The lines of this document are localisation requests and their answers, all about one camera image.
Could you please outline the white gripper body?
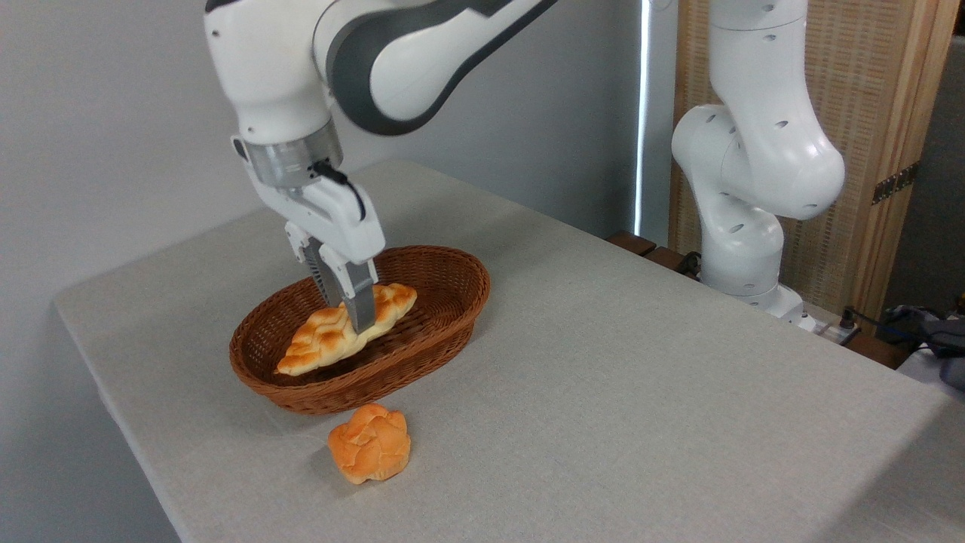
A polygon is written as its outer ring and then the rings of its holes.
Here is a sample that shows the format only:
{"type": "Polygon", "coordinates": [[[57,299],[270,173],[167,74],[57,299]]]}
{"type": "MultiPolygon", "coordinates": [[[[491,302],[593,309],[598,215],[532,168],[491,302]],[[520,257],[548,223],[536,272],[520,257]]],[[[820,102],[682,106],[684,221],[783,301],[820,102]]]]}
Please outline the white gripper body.
{"type": "Polygon", "coordinates": [[[274,212],[354,264],[372,260],[383,251],[386,241],[381,223],[364,189],[320,175],[301,188],[272,188],[256,175],[256,146],[237,135],[232,143],[244,155],[245,168],[259,198],[274,212]]]}

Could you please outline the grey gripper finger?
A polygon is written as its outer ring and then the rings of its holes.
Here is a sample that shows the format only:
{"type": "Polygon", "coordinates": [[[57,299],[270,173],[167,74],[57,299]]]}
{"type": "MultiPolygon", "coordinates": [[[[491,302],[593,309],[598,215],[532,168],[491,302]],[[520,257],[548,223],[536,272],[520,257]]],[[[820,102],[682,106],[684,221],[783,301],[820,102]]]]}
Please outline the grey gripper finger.
{"type": "Polygon", "coordinates": [[[340,282],[321,258],[320,248],[323,247],[323,244],[317,238],[311,237],[293,221],[287,221],[285,231],[297,260],[303,262],[310,269],[311,278],[314,279],[314,283],[320,290],[324,302],[330,307],[341,305],[340,282]]]}
{"type": "Polygon", "coordinates": [[[318,289],[330,307],[344,303],[355,333],[371,329],[375,324],[375,283],[377,271],[373,260],[355,264],[318,244],[318,289]]]}

